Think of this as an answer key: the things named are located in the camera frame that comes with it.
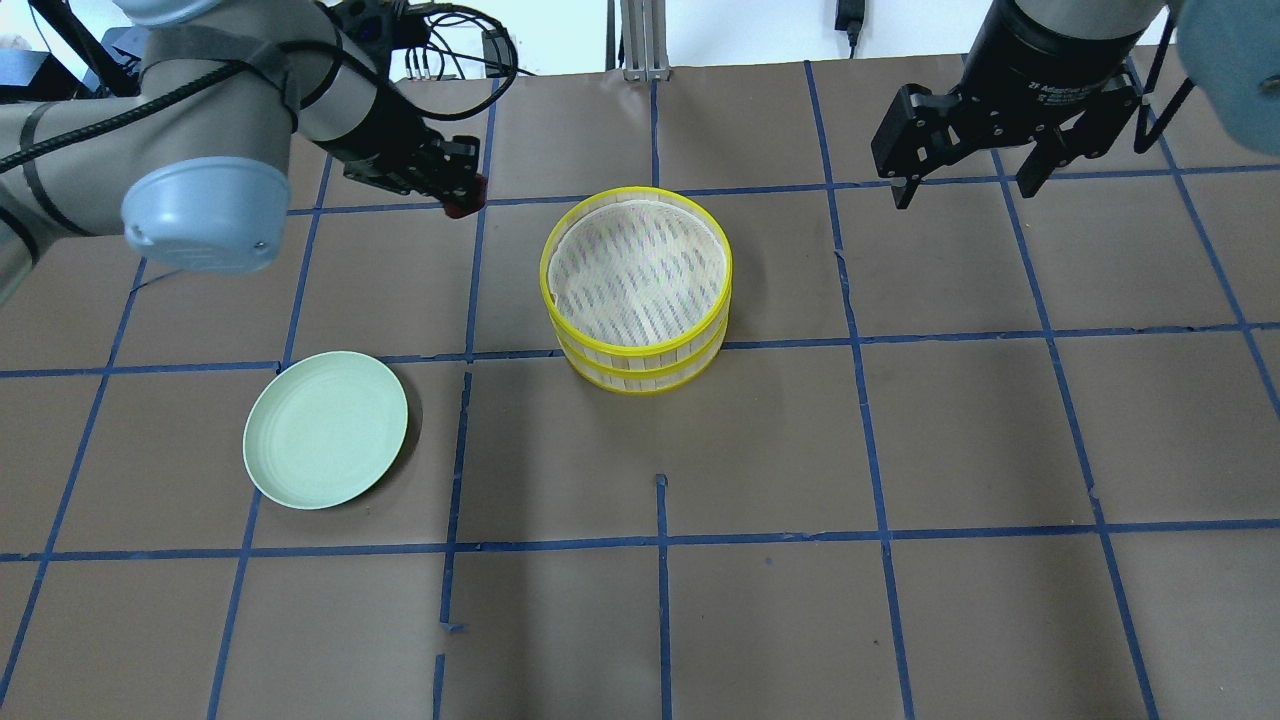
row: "black metal rod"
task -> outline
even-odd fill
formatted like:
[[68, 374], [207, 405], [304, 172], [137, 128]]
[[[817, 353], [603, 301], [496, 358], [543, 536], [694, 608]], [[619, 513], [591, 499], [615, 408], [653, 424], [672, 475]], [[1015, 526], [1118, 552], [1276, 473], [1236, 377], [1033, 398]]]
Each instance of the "black metal rod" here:
[[93, 40], [93, 33], [79, 22], [79, 18], [72, 13], [65, 3], [61, 0], [28, 1], [40, 13], [40, 17], [45, 18], [45, 22], [67, 41], [67, 45], [70, 45], [81, 60], [84, 60], [84, 64], [97, 76], [99, 82], [111, 91], [111, 95], [132, 97], [138, 94], [138, 83], [125, 74], [120, 65], [115, 64], [115, 59], [101, 44]]

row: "yellow rimmed basket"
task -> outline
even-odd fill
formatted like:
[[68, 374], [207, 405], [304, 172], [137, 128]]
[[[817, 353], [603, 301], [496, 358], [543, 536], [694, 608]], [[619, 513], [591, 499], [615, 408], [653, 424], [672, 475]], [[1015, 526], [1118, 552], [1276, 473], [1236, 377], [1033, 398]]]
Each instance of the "yellow rimmed basket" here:
[[539, 274], [564, 357], [604, 389], [680, 387], [724, 341], [728, 238], [675, 192], [620, 187], [579, 202], [547, 238]]

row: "robotic arm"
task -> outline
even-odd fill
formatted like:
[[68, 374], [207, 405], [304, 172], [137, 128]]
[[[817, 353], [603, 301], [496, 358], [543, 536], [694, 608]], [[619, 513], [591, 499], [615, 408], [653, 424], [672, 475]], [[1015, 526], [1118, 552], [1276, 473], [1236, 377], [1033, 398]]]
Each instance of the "robotic arm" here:
[[68, 236], [123, 233], [188, 269], [268, 265], [294, 129], [347, 177], [456, 218], [483, 206], [480, 141], [429, 128], [311, 0], [115, 3], [151, 29], [138, 97], [0, 106], [0, 302]]
[[[902, 86], [872, 140], [895, 205], [905, 209], [924, 176], [978, 150], [1036, 143], [1018, 170], [1023, 197], [1075, 158], [1106, 154], [1146, 101], [1125, 58], [1164, 5], [993, 0], [960, 83], [946, 95]], [[1280, 0], [1169, 5], [1183, 63], [1224, 127], [1242, 145], [1280, 155]]]

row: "black band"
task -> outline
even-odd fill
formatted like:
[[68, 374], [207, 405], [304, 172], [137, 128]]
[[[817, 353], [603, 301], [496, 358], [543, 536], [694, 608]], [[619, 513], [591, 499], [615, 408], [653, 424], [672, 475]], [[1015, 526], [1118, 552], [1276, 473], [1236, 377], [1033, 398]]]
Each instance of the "black band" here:
[[[342, 35], [337, 27], [333, 28], [333, 35], [334, 35], [333, 37], [334, 45], [337, 47], [342, 47]], [[320, 97], [323, 97], [324, 94], [329, 92], [329, 88], [333, 87], [333, 81], [338, 77], [338, 70], [340, 69], [342, 69], [342, 58], [334, 56], [333, 63], [329, 65], [329, 72], [325, 73], [324, 79], [320, 81], [320, 85], [317, 85], [315, 90], [308, 92], [307, 96], [303, 97], [302, 102], [300, 102], [298, 105], [306, 109], [310, 108], [312, 104], [315, 104], [316, 100], [320, 100]]]
[[[36, 126], [40, 124], [40, 118], [42, 118], [52, 106], [52, 102], [45, 102], [27, 115], [26, 122], [22, 123], [22, 135], [18, 136], [18, 150], [26, 150], [32, 146], [36, 140]], [[63, 225], [67, 232], [84, 237], [93, 234], [73, 223], [70, 218], [64, 215], [63, 211], [58, 209], [52, 197], [49, 197], [49, 192], [45, 191], [45, 183], [40, 181], [40, 172], [36, 169], [35, 160], [31, 160], [22, 167], [22, 174], [27, 178], [27, 187], [31, 188], [31, 193], [36, 196], [36, 202], [40, 202], [40, 209], [44, 210], [46, 215], [52, 218], [58, 224]]]
[[19, 220], [13, 213], [5, 210], [4, 205], [0, 205], [0, 223], [9, 225], [9, 229], [12, 229], [14, 234], [22, 240], [22, 243], [27, 246], [27, 252], [31, 254], [31, 264], [35, 265], [38, 263], [40, 246], [36, 245], [36, 236], [31, 234], [27, 225], [22, 224], [22, 220]]

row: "plate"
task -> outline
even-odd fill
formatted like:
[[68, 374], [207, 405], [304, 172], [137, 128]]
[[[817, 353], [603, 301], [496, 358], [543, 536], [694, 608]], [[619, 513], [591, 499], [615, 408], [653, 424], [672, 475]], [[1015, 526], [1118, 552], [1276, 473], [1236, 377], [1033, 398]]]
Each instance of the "plate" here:
[[285, 507], [333, 507], [387, 473], [408, 401], [390, 368], [360, 352], [312, 355], [276, 375], [244, 423], [244, 469]]

